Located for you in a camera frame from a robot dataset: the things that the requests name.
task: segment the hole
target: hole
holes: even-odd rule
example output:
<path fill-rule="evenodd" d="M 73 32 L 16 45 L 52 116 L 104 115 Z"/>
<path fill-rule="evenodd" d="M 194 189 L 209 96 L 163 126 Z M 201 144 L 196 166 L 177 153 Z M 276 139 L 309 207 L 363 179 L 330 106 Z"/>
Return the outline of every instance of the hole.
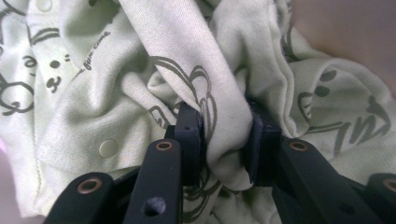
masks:
<path fill-rule="evenodd" d="M 160 151 L 165 151 L 171 147 L 172 147 L 172 143 L 170 143 L 170 142 L 161 142 L 161 143 L 157 144 L 157 146 L 156 146 L 156 148 Z"/>
<path fill-rule="evenodd" d="M 166 203 L 163 198 L 154 197 L 146 200 L 145 204 L 143 204 L 143 213 L 147 217 L 156 217 L 161 215 L 166 208 Z"/>
<path fill-rule="evenodd" d="M 297 151 L 307 151 L 308 150 L 308 146 L 306 144 L 300 143 L 300 142 L 291 142 L 290 147 Z"/>
<path fill-rule="evenodd" d="M 396 179 L 385 179 L 383 184 L 385 187 L 387 187 L 387 189 L 390 189 L 396 193 Z"/>
<path fill-rule="evenodd" d="M 339 203 L 338 208 L 345 214 L 348 214 L 348 215 L 355 214 L 355 209 L 347 203 L 344 203 L 344 202 Z"/>
<path fill-rule="evenodd" d="M 83 188 L 83 189 L 94 189 L 94 188 L 96 187 L 96 185 L 97 185 L 96 182 L 90 181 L 90 182 L 87 182 L 86 184 L 84 184 L 84 185 L 82 186 L 82 188 Z"/>
<path fill-rule="evenodd" d="M 81 182 L 78 185 L 77 191 L 81 194 L 89 194 L 97 191 L 100 187 L 102 187 L 102 180 L 93 177 Z"/>

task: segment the black clamp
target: black clamp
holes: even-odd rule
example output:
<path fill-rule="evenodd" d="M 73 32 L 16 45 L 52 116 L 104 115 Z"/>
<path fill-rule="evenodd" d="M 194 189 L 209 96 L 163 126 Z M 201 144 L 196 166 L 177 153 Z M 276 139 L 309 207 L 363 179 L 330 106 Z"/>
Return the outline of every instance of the black clamp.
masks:
<path fill-rule="evenodd" d="M 311 144 L 288 139 L 260 105 L 241 155 L 256 187 L 272 187 L 283 223 L 396 223 L 396 175 L 372 175 L 367 186 L 339 175 Z M 205 165 L 203 122 L 182 104 L 176 126 L 148 146 L 140 168 L 113 180 L 76 178 L 45 223 L 181 223 L 182 186 L 199 187 Z"/>

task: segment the light green fabric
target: light green fabric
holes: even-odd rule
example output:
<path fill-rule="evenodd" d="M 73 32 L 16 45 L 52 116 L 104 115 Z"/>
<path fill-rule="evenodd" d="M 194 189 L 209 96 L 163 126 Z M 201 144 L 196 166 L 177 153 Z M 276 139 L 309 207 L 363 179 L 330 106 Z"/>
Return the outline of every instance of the light green fabric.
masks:
<path fill-rule="evenodd" d="M 204 117 L 207 143 L 202 187 L 184 190 L 186 223 L 280 222 L 271 190 L 252 188 L 240 161 L 246 97 L 341 174 L 396 173 L 389 91 L 363 66 L 311 49 L 288 1 L 0 6 L 0 137 L 23 216 L 46 215 L 79 175 L 140 165 L 181 101 Z"/>

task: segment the cartoon animal print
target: cartoon animal print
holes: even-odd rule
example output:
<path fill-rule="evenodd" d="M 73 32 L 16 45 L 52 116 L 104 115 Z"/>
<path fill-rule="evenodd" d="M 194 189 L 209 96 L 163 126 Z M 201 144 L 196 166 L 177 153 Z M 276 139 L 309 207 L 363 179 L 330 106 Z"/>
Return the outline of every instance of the cartoon animal print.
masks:
<path fill-rule="evenodd" d="M 12 97 L 18 95 L 31 96 L 31 102 L 13 101 Z M 14 113 L 26 113 L 33 109 L 33 95 L 35 94 L 32 87 L 24 82 L 11 82 L 8 83 L 0 74 L 0 106 L 7 109 L 3 112 L 4 116 L 10 116 Z"/>
<path fill-rule="evenodd" d="M 17 13 L 20 16 L 26 16 L 26 13 L 13 7 L 7 0 L 3 0 L 3 3 L 4 3 L 4 5 L 6 5 L 7 9 L 9 9 L 10 11 Z"/>
<path fill-rule="evenodd" d="M 58 90 L 58 86 L 61 84 L 62 79 L 60 77 L 56 77 L 55 79 L 52 77 L 47 81 L 47 88 L 52 89 L 52 93 L 55 93 Z"/>
<path fill-rule="evenodd" d="M 148 112 L 155 119 L 158 126 L 166 129 L 168 127 L 168 125 L 170 125 L 169 120 L 166 118 L 165 114 L 163 113 L 163 111 L 161 110 L 161 108 L 159 106 L 155 105 Z"/>
<path fill-rule="evenodd" d="M 336 71 L 323 73 L 320 82 L 329 82 L 335 79 Z M 317 86 L 314 93 L 301 92 L 298 96 L 298 107 L 305 120 L 309 123 L 311 119 L 311 102 L 314 95 L 326 97 L 331 90 L 324 86 Z M 349 144 L 361 144 L 375 137 L 384 135 L 389 132 L 391 122 L 386 110 L 376 101 L 374 96 L 369 96 L 367 117 L 358 117 L 352 121 L 336 121 L 331 124 L 311 126 L 307 133 L 327 133 L 337 131 L 334 144 L 334 155 L 340 153 L 344 141 L 348 139 Z"/>
<path fill-rule="evenodd" d="M 54 27 L 44 28 L 37 31 L 33 36 L 30 29 L 28 29 L 30 44 L 33 46 L 44 40 L 59 37 L 59 29 Z"/>
<path fill-rule="evenodd" d="M 181 102 L 178 102 L 172 106 L 171 113 L 177 118 L 178 110 L 180 109 Z"/>
<path fill-rule="evenodd" d="M 219 181 L 210 183 L 210 176 L 210 171 L 206 167 L 201 173 L 200 188 L 184 188 L 183 198 L 185 201 L 191 203 L 199 202 L 197 206 L 194 206 L 194 209 L 190 211 L 183 211 L 184 223 L 192 223 L 196 221 L 204 212 L 206 205 L 209 202 L 210 196 L 221 187 L 221 183 Z"/>
<path fill-rule="evenodd" d="M 37 66 L 37 61 L 35 60 L 34 57 L 26 55 L 23 56 L 23 59 L 25 60 L 24 66 L 27 68 L 33 68 Z M 34 73 L 29 73 L 30 76 L 35 77 Z"/>
<path fill-rule="evenodd" d="M 66 54 L 64 55 L 64 61 L 65 62 L 70 62 L 70 55 Z M 56 60 L 52 60 L 49 63 L 49 67 L 53 68 L 53 69 L 58 69 L 61 66 L 61 63 L 56 61 Z M 61 85 L 62 82 L 62 78 L 61 77 L 56 77 L 56 78 L 50 78 L 47 81 L 47 88 L 52 89 L 51 92 L 55 93 L 58 90 L 58 86 Z"/>
<path fill-rule="evenodd" d="M 291 43 L 291 32 L 293 26 L 290 25 L 288 31 L 281 38 L 282 52 L 288 63 L 298 62 L 299 58 L 294 54 L 293 45 Z"/>
<path fill-rule="evenodd" d="M 216 129 L 218 110 L 215 98 L 211 93 L 211 82 L 206 70 L 201 65 L 197 65 L 192 69 L 190 75 L 188 76 L 187 73 L 180 67 L 180 65 L 178 65 L 175 61 L 171 59 L 159 56 L 153 56 L 151 57 L 151 59 L 155 65 L 164 67 L 172 71 L 186 84 L 187 87 L 189 87 L 193 94 L 195 102 L 201 107 L 201 114 L 204 118 L 205 123 L 205 140 L 207 143 L 209 143 L 212 139 L 213 132 Z M 206 82 L 204 97 L 198 97 L 197 90 L 195 89 L 195 86 L 193 84 L 194 80 L 198 78 L 202 78 Z"/>

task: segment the snap button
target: snap button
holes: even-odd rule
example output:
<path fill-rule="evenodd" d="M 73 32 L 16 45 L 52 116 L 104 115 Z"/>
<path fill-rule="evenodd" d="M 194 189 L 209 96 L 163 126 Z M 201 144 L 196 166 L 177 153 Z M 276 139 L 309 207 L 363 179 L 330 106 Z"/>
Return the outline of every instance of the snap button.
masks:
<path fill-rule="evenodd" d="M 52 0 L 35 0 L 35 6 L 42 12 L 52 9 Z"/>
<path fill-rule="evenodd" d="M 108 139 L 102 143 L 99 147 L 99 154 L 103 158 L 109 158 L 114 156 L 119 151 L 119 144 L 116 140 Z"/>

